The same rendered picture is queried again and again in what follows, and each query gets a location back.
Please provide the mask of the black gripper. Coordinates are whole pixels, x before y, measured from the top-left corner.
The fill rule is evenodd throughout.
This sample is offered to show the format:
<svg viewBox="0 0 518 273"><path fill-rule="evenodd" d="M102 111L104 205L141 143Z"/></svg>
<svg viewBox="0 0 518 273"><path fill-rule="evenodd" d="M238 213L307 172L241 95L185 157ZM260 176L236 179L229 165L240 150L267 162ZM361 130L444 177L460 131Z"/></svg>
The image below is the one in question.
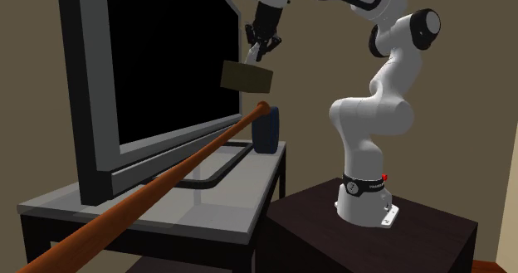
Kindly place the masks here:
<svg viewBox="0 0 518 273"><path fill-rule="evenodd" d="M279 36L274 36L282 11L281 7L273 7L263 2L257 4L253 23L245 25L247 42L250 45L246 63L260 62L266 53L282 43Z"/></svg>

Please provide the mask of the brown box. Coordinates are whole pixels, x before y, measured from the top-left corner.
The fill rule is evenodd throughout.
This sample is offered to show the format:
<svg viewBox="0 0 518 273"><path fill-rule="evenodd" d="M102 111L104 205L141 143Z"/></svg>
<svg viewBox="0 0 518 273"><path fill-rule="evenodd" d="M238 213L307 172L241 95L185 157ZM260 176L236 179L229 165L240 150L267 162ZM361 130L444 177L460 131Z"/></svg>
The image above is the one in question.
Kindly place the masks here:
<svg viewBox="0 0 518 273"><path fill-rule="evenodd" d="M220 86L246 93L268 94L273 71L235 61L224 61Z"/></svg>

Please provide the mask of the dark blue rounded container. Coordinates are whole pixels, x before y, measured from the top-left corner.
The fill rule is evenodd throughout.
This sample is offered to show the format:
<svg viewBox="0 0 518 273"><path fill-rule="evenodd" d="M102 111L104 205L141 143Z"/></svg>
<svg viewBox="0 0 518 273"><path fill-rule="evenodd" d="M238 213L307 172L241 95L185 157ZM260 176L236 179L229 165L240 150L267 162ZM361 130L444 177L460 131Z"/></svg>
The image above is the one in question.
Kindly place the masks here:
<svg viewBox="0 0 518 273"><path fill-rule="evenodd" d="M280 134L280 112L272 106L270 113L252 122L252 144L258 154L274 154L277 151Z"/></svg>

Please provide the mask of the flat screen television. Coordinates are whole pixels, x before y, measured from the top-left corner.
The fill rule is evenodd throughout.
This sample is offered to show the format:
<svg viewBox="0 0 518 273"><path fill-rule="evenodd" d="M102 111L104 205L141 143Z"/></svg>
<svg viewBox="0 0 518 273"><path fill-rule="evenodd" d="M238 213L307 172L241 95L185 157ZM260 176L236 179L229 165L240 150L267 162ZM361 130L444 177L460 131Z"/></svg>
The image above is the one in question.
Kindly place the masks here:
<svg viewBox="0 0 518 273"><path fill-rule="evenodd" d="M97 206L242 118L231 0L58 0L81 203Z"/></svg>

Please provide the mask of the glass top black table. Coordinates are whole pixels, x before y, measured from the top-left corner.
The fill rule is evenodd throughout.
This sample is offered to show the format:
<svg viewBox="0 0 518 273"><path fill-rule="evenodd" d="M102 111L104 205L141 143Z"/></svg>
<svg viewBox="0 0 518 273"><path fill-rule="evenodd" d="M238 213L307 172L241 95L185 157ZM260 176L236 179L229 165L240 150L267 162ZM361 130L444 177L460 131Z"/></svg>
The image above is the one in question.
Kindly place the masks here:
<svg viewBox="0 0 518 273"><path fill-rule="evenodd" d="M286 181L286 143L274 154L250 151L213 188L172 188L106 248L252 273L257 223L277 183ZM131 195L81 204L78 183L17 205L28 261Z"/></svg>

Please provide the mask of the brown wooden baseball bat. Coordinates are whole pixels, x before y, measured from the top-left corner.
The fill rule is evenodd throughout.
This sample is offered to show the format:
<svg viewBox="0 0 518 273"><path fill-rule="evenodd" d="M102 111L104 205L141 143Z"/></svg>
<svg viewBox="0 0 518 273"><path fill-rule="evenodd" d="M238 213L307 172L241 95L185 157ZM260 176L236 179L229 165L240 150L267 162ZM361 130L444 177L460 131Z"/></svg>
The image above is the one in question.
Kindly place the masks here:
<svg viewBox="0 0 518 273"><path fill-rule="evenodd" d="M259 102L249 115L243 117L195 154L86 223L35 260L29 262L17 273L76 273L174 188L180 180L192 172L204 159L242 131L253 120L269 114L270 111L271 107L268 103L265 101Z"/></svg>

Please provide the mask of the dark robot stand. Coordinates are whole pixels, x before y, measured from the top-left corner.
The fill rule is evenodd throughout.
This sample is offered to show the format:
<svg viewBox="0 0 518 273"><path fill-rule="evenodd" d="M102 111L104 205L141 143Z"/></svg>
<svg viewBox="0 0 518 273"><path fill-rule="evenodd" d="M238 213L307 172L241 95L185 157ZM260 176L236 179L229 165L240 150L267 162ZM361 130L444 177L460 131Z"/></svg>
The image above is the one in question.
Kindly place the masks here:
<svg viewBox="0 0 518 273"><path fill-rule="evenodd" d="M471 273L477 224L404 198L390 228L341 219L332 179L269 206L255 273Z"/></svg>

